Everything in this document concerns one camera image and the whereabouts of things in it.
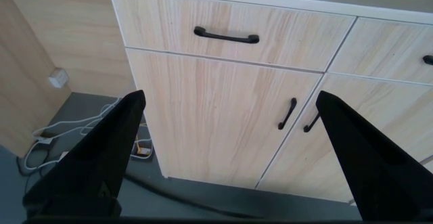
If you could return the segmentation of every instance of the electrical outlet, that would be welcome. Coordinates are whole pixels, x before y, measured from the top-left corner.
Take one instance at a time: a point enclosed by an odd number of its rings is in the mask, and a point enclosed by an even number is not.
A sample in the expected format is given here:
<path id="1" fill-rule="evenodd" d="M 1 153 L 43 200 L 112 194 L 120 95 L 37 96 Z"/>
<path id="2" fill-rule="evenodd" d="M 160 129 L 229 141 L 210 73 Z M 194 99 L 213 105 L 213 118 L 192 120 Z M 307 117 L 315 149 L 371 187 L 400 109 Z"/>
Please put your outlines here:
<path id="1" fill-rule="evenodd" d="M 48 77 L 49 82 L 56 87 L 62 88 L 69 80 L 69 76 L 63 68 L 56 68 Z"/>

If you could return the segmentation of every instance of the light wood cabinet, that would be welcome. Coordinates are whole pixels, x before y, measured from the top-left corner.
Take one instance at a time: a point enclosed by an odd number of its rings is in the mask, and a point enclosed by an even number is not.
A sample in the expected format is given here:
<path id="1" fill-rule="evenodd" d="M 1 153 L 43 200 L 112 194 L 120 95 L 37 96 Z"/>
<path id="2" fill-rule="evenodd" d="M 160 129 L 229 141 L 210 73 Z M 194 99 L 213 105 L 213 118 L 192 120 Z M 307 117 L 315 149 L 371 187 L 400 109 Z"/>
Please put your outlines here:
<path id="1" fill-rule="evenodd" d="M 212 0 L 113 0 L 127 47 L 324 71 L 355 17 Z M 258 35 L 257 44 L 209 39 Z"/>
<path id="2" fill-rule="evenodd" d="M 345 40 L 331 72 L 433 83 L 433 26 L 359 18 Z"/>
<path id="3" fill-rule="evenodd" d="M 254 188 L 320 74 L 127 49 L 162 174 Z M 278 129 L 297 105 L 283 130 Z"/>
<path id="4" fill-rule="evenodd" d="M 432 155 L 433 87 L 326 74 L 257 189 L 352 200 L 321 120 L 308 133 L 303 130 L 317 115 L 315 101 L 321 90 L 343 99 L 414 159 Z"/>

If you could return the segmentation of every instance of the black handle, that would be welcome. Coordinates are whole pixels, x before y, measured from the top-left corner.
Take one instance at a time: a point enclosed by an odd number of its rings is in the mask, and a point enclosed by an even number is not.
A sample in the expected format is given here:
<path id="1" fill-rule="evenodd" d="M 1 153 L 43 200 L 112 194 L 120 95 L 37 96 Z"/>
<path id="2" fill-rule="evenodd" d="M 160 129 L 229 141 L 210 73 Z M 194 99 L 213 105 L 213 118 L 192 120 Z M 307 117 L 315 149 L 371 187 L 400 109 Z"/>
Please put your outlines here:
<path id="1" fill-rule="evenodd" d="M 433 55 L 426 55 L 422 58 L 424 62 L 428 65 L 433 65 Z"/>
<path id="2" fill-rule="evenodd" d="M 205 28 L 196 26 L 194 28 L 194 34 L 198 35 L 199 37 L 206 37 L 206 38 L 212 38 L 212 39 L 222 39 L 225 41 L 236 41 L 240 43 L 247 43 L 247 44 L 257 44 L 260 41 L 260 38 L 258 35 L 248 35 L 248 38 L 236 38 L 236 37 L 226 37 L 224 35 L 215 35 L 210 34 L 206 32 Z"/>
<path id="3" fill-rule="evenodd" d="M 286 119 L 284 119 L 283 122 L 280 122 L 278 124 L 278 129 L 279 130 L 283 130 L 284 126 L 286 125 L 287 120 L 289 119 L 290 115 L 292 114 L 293 110 L 295 110 L 296 104 L 298 103 L 298 101 L 296 100 L 296 98 L 292 98 L 290 100 L 290 109 L 289 112 L 287 113 Z"/>
<path id="4" fill-rule="evenodd" d="M 308 133 L 314 126 L 314 124 L 317 122 L 317 120 L 319 119 L 320 115 L 317 114 L 317 116 L 314 118 L 313 122 L 310 125 L 305 125 L 304 127 L 304 133 Z"/>

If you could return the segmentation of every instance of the wall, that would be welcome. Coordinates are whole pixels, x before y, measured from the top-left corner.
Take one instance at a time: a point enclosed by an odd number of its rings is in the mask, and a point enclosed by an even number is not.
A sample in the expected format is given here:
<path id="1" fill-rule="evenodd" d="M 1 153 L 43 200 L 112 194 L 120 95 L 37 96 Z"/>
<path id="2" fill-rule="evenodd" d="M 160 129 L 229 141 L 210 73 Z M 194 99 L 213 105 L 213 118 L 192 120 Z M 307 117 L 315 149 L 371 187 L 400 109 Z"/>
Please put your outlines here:
<path id="1" fill-rule="evenodd" d="M 23 156 L 70 95 L 54 88 L 55 66 L 12 0 L 0 0 L 0 145 Z"/>
<path id="2" fill-rule="evenodd" d="M 119 96 L 133 82 L 111 0 L 14 0 L 74 92 Z"/>

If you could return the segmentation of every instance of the black cable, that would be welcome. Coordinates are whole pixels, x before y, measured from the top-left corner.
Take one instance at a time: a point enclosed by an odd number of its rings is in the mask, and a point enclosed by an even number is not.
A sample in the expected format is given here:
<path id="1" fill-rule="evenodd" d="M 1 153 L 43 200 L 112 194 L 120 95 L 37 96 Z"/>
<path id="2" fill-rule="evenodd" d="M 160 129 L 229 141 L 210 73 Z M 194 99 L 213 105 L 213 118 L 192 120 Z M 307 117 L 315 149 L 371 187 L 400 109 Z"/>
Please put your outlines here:
<path id="1" fill-rule="evenodd" d="M 152 192 L 152 193 L 157 194 L 159 196 L 162 196 L 164 198 L 168 198 L 169 200 L 173 200 L 175 202 L 179 202 L 181 204 L 189 205 L 189 206 L 192 206 L 192 207 L 195 207 L 195 208 L 200 208 L 202 210 L 207 210 L 207 211 L 210 211 L 210 212 L 215 212 L 215 213 L 218 213 L 220 215 L 225 215 L 225 216 L 228 216 L 228 217 L 247 218 L 247 219 L 262 219 L 263 218 L 263 217 L 255 217 L 255 216 L 252 216 L 252 215 L 246 215 L 246 214 L 242 214 L 242 213 L 236 213 L 236 212 L 230 212 L 230 211 L 225 211 L 225 210 L 219 210 L 217 208 L 213 208 L 213 207 L 210 207 L 210 206 L 205 206 L 205 205 L 202 205 L 202 204 L 198 204 L 198 203 L 192 202 L 190 200 L 186 200 L 186 199 L 183 199 L 181 197 L 174 196 L 172 194 L 166 193 L 166 192 L 164 192 L 164 191 L 162 191 L 160 189 L 157 189 L 156 187 L 154 187 L 152 185 L 149 185 L 149 184 L 143 182 L 142 180 L 140 180 L 140 179 L 138 179 L 138 178 L 136 178 L 136 177 L 134 177 L 134 176 L 132 176 L 132 175 L 130 175 L 128 173 L 125 173 L 125 175 L 123 176 L 123 178 L 126 179 L 126 180 L 128 180 L 128 181 L 130 181 L 131 183 L 134 183 L 135 185 L 138 185 L 139 187 L 142 187 L 143 189 L 146 189 L 149 192 Z"/>

